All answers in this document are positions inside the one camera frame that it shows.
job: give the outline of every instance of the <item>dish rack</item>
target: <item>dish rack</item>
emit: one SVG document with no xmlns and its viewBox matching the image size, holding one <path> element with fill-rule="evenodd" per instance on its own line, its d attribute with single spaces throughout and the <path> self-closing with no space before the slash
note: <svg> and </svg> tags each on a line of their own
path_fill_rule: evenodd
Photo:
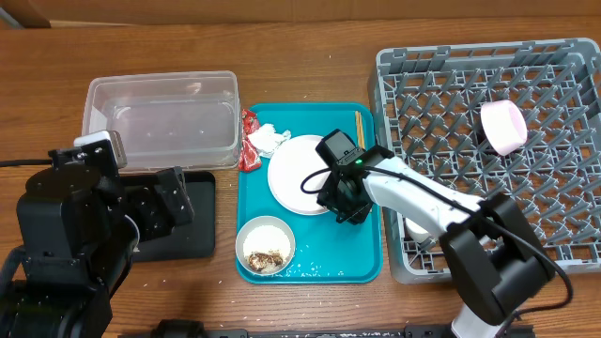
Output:
<svg viewBox="0 0 601 338">
<path fill-rule="evenodd" d="M 568 273 L 601 270 L 601 53 L 586 38 L 391 48 L 369 80 L 378 143 L 458 191 L 512 196 Z M 507 156 L 472 127 L 483 103 L 511 100 L 528 126 Z M 403 284 L 450 280 L 439 246 L 384 210 L 391 270 Z M 496 243 L 486 248 L 494 250 Z"/>
</svg>

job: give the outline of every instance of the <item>blue tray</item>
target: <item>blue tray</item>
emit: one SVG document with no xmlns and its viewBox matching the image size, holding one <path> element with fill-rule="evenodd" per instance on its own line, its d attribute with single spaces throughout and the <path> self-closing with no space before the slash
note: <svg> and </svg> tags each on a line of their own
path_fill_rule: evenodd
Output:
<svg viewBox="0 0 601 338">
<path fill-rule="evenodd" d="M 357 143 L 355 112 L 362 114 L 365 145 L 375 143 L 374 120 L 369 110 L 353 102 L 261 103 L 251 110 L 261 124 L 271 123 L 277 132 L 290 130 L 292 137 L 325 136 L 338 128 Z M 239 274 L 254 284 L 368 283 L 382 269 L 382 238 L 379 207 L 374 206 L 363 224 L 339 224 L 331 212 L 301 216 L 282 207 L 267 182 L 270 160 L 252 173 L 239 174 L 237 232 L 249 220 L 270 215 L 292 228 L 297 250 L 290 265 L 275 276 L 258 276 L 238 261 Z"/>
</svg>

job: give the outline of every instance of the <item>red wrapper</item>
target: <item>red wrapper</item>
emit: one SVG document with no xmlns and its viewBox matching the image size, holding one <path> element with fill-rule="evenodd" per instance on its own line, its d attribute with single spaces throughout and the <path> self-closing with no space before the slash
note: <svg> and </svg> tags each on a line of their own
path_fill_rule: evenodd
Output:
<svg viewBox="0 0 601 338">
<path fill-rule="evenodd" d="M 261 125 L 256 118 L 256 114 L 249 111 L 242 111 L 242 151 L 240 151 L 239 170 L 250 173 L 261 166 L 261 158 L 256 152 L 254 146 L 249 142 L 246 135 L 259 129 Z"/>
</svg>

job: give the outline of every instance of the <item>white tissue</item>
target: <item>white tissue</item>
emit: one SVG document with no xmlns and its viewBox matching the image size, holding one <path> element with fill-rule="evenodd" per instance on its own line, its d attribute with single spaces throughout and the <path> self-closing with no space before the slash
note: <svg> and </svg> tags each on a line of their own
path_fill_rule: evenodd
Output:
<svg viewBox="0 0 601 338">
<path fill-rule="evenodd" d="M 290 131 L 284 131 L 281 134 L 275 133 L 275 128 L 273 128 L 273 125 L 266 123 L 258 130 L 248 135 L 248 139 L 256 148 L 256 151 L 259 153 L 260 157 L 270 159 L 278 146 L 289 140 L 290 136 Z"/>
</svg>

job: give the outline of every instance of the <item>wooden table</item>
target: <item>wooden table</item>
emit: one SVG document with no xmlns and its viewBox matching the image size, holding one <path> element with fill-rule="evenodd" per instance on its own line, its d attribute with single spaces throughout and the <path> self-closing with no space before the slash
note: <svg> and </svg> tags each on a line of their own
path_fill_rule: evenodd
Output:
<svg viewBox="0 0 601 338">
<path fill-rule="evenodd" d="M 43 158 L 80 134 L 89 83 L 101 76 L 229 69 L 242 105 L 268 101 L 367 104 L 367 77 L 387 47 L 588 37 L 599 17 L 139 26 L 0 32 L 0 159 Z M 39 167 L 0 169 L 0 256 L 19 245 L 15 215 Z M 163 318 L 209 329 L 398 328 L 445 323 L 461 301 L 450 284 L 402 285 L 384 268 L 370 284 L 258 286 L 234 266 L 237 172 L 217 179 L 217 249 L 210 259 L 137 264 L 113 297 L 106 336 L 148 330 Z M 574 302 L 526 316 L 540 337 L 598 337 L 599 275 L 572 278 Z M 562 300 L 554 281 L 530 305 Z"/>
</svg>

